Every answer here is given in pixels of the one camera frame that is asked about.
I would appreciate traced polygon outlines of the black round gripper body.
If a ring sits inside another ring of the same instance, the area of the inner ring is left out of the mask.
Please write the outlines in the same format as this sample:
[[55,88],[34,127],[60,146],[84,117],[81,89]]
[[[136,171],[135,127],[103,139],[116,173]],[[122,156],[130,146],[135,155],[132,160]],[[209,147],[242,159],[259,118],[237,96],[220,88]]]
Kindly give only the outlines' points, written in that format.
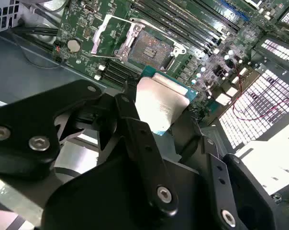
[[192,171],[144,153],[120,155],[58,188],[44,208],[44,230],[218,230],[219,215],[205,179],[213,155]]

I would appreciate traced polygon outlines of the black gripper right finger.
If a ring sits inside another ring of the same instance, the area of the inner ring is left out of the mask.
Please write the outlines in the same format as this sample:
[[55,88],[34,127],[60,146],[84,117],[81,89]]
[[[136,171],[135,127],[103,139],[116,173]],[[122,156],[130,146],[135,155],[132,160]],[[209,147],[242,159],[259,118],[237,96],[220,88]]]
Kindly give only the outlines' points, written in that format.
[[180,163],[195,169],[208,197],[218,230],[280,230],[273,199],[246,165],[233,154],[220,157],[214,141],[203,135],[189,111],[170,127]]

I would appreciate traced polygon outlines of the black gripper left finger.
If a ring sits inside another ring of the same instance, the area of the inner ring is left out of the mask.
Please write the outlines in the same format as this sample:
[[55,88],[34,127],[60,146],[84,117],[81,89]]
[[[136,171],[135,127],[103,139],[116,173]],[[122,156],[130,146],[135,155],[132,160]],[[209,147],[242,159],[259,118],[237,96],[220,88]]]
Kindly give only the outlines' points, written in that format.
[[46,177],[61,144],[85,129],[99,133],[105,162],[120,155],[135,161],[141,154],[159,153],[128,95],[111,96],[77,80],[0,107],[0,173]]

